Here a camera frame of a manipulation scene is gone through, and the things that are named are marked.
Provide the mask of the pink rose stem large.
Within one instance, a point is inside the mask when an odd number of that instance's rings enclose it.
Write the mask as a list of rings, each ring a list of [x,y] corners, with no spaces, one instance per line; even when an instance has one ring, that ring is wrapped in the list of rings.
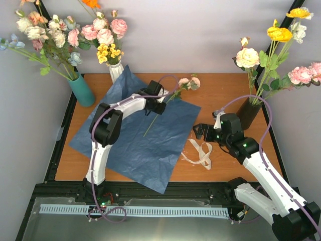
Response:
[[[300,89],[312,85],[320,86],[320,62],[312,62],[308,67],[295,67],[281,79],[273,80],[265,99],[282,90]]]

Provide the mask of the black cylinder table edge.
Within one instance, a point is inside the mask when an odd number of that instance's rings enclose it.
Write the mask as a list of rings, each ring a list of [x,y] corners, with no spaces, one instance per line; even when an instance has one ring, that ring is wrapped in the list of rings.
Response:
[[[239,110],[236,112],[240,122],[242,130],[247,130],[251,126],[252,122],[256,118],[258,112],[260,111],[262,104],[252,104],[250,98],[248,97]]]

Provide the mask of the peach rose stem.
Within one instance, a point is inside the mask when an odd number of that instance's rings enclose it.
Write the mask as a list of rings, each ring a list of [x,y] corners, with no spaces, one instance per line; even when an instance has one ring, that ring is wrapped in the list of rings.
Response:
[[[240,39],[241,49],[238,51],[236,56],[232,58],[232,60],[237,67],[247,73],[249,91],[250,94],[252,94],[254,82],[257,76],[255,67],[260,64],[260,58],[255,49],[247,47],[249,40],[249,37],[243,37]]]

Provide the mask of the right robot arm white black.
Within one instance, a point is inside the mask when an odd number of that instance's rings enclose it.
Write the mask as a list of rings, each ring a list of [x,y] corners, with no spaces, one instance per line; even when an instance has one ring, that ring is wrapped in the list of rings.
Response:
[[[265,195],[237,178],[233,180],[235,199],[262,216],[278,240],[304,240],[320,234],[319,206],[315,202],[308,203],[289,186],[253,138],[245,137],[239,128],[234,130],[226,122],[221,122],[220,127],[198,124],[193,126],[193,131],[197,139],[226,147],[257,179]]]

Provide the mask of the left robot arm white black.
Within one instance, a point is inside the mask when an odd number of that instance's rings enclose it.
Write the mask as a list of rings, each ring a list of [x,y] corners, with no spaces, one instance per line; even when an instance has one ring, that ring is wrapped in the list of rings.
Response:
[[[104,197],[101,185],[105,181],[105,167],[110,150],[120,136],[122,121],[143,109],[162,114],[166,107],[164,98],[168,95],[169,92],[163,88],[158,95],[151,95],[150,88],[143,88],[122,101],[110,105],[99,104],[89,129],[92,153],[84,178],[86,184],[90,185],[86,195],[93,202],[99,202]]]

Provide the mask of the cream printed ribbon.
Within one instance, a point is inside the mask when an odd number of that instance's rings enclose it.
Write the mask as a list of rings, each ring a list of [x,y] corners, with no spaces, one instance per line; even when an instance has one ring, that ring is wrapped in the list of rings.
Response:
[[[203,142],[200,145],[194,140],[194,139],[188,139],[188,141],[192,144],[192,146],[196,149],[196,151],[198,152],[199,155],[199,159],[197,161],[193,161],[191,159],[189,159],[183,152],[181,152],[181,155],[183,157],[183,159],[185,159],[186,161],[188,161],[189,163],[193,164],[193,165],[202,165],[205,169],[210,170],[212,168],[212,161],[210,159],[210,154],[213,150],[213,147],[210,143],[207,142]],[[205,152],[203,150],[203,146],[206,146],[208,151]]]

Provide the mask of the pink yellow flower bouquet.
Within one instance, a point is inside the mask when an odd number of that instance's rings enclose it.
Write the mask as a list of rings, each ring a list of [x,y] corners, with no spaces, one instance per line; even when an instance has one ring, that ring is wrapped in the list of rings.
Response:
[[[178,89],[169,97],[169,99],[166,101],[166,104],[168,104],[170,101],[174,100],[175,98],[181,99],[181,92],[183,90],[197,90],[201,86],[201,82],[198,78],[197,73],[191,74],[191,78],[181,78],[179,80],[179,87]]]

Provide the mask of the blue paper bouquet wrapper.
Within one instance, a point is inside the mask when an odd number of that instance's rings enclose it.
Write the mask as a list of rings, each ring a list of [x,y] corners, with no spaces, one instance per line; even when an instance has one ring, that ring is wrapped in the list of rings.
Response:
[[[100,103],[115,103],[146,86],[126,65]],[[88,158],[92,152],[89,128],[97,107],[69,143]],[[106,167],[164,194],[200,110],[201,107],[178,98],[171,100],[145,137],[156,114],[145,116],[141,110],[130,115],[122,121],[120,136],[111,148]]]

